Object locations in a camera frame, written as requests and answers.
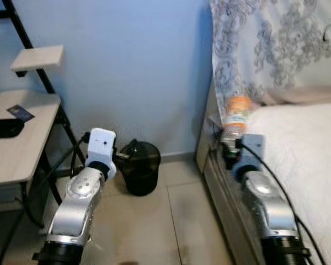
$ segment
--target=bed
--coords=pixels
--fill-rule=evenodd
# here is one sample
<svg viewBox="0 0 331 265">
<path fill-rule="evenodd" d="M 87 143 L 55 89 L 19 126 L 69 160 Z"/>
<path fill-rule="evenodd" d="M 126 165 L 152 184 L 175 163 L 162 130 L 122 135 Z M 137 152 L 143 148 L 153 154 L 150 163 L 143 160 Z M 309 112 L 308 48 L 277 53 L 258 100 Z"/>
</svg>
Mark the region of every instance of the bed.
<svg viewBox="0 0 331 265">
<path fill-rule="evenodd" d="M 331 0 L 210 2 L 213 84 L 196 160 L 235 262 L 265 264 L 240 184 L 214 137 L 226 121 L 226 98 L 244 93 L 260 105 L 247 133 L 265 137 L 264 160 L 331 264 Z"/>
</svg>

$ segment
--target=trash can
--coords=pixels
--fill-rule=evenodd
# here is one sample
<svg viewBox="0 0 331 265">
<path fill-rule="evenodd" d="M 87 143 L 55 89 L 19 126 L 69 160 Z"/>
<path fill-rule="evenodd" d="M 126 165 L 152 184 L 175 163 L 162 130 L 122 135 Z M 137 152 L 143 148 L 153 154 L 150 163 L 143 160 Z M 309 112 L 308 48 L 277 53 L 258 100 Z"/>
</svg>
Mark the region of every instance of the trash can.
<svg viewBox="0 0 331 265">
<path fill-rule="evenodd" d="M 135 196 L 145 196 L 154 191 L 158 182 L 161 154 L 148 143 L 132 140 L 121 149 L 130 158 L 120 166 L 127 190 Z"/>
</svg>

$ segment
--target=white bedsheet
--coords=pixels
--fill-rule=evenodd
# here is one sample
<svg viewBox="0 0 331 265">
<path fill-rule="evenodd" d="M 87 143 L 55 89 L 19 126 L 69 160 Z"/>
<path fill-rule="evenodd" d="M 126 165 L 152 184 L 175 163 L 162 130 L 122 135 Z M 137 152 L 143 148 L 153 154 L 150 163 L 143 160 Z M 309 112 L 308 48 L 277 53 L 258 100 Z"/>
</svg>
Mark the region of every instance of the white bedsheet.
<svg viewBox="0 0 331 265">
<path fill-rule="evenodd" d="M 331 103 L 262 107 L 248 132 L 265 136 L 264 160 L 331 265 Z"/>
</svg>

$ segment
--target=wooden desk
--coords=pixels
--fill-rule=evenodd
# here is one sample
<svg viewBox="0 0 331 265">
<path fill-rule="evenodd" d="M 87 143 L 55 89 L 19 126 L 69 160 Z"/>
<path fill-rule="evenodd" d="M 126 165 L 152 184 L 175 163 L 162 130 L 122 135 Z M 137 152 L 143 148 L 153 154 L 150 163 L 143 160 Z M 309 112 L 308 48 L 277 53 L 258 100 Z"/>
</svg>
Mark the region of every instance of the wooden desk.
<svg viewBox="0 0 331 265">
<path fill-rule="evenodd" d="M 55 120 L 60 98 L 56 94 L 27 90 L 0 92 L 0 119 L 14 118 L 7 109 L 20 105 L 35 117 L 25 123 L 21 133 L 0 139 L 0 194 L 15 189 L 14 184 L 32 179 Z"/>
</svg>

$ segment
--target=plastic bottle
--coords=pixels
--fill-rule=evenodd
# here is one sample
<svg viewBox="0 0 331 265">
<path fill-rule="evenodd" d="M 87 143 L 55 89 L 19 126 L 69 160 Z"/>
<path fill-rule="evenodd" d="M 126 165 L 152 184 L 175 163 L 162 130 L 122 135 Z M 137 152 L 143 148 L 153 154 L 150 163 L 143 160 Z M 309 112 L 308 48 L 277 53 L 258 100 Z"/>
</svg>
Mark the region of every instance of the plastic bottle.
<svg viewBox="0 0 331 265">
<path fill-rule="evenodd" d="M 236 140 L 245 134 L 251 100 L 247 96 L 233 96 L 228 100 L 227 105 L 227 121 L 223 126 L 221 142 L 228 147 L 226 156 L 235 158 L 238 153 Z"/>
</svg>

